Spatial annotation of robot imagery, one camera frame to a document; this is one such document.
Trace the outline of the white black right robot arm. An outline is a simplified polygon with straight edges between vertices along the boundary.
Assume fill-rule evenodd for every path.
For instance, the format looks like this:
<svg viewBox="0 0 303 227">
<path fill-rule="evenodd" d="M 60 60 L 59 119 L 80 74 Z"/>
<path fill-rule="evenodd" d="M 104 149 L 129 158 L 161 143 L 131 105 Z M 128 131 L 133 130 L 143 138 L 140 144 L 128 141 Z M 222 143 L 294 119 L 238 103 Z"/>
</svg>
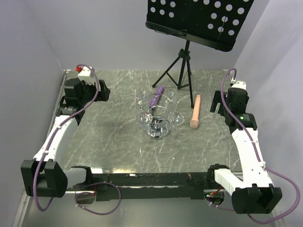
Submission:
<svg viewBox="0 0 303 227">
<path fill-rule="evenodd" d="M 239 153 L 243 179 L 236 177 L 228 166 L 214 164 L 207 171 L 206 182 L 214 189 L 222 186 L 231 195 L 237 214 L 268 214 L 281 200 L 282 191 L 274 186 L 265 170 L 256 120 L 246 112 L 248 100 L 248 93 L 242 88 L 215 91 L 210 111 L 225 118 Z"/>
</svg>

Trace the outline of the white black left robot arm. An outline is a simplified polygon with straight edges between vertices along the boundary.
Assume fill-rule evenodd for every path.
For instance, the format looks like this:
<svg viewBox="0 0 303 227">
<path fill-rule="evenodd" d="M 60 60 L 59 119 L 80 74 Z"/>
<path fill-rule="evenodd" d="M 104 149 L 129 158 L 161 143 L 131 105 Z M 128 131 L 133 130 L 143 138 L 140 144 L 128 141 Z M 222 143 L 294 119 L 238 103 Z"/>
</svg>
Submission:
<svg viewBox="0 0 303 227">
<path fill-rule="evenodd" d="M 91 101 L 107 101 L 110 89 L 104 80 L 99 86 L 89 85 L 79 78 L 65 81 L 64 96 L 60 99 L 55 122 L 39 152 L 31 160 L 23 161 L 21 173 L 28 196 L 61 198 L 68 188 L 78 185 L 83 190 L 93 186 L 91 169 L 75 166 L 62 170 L 60 162 L 68 142 L 77 130 Z"/>
</svg>

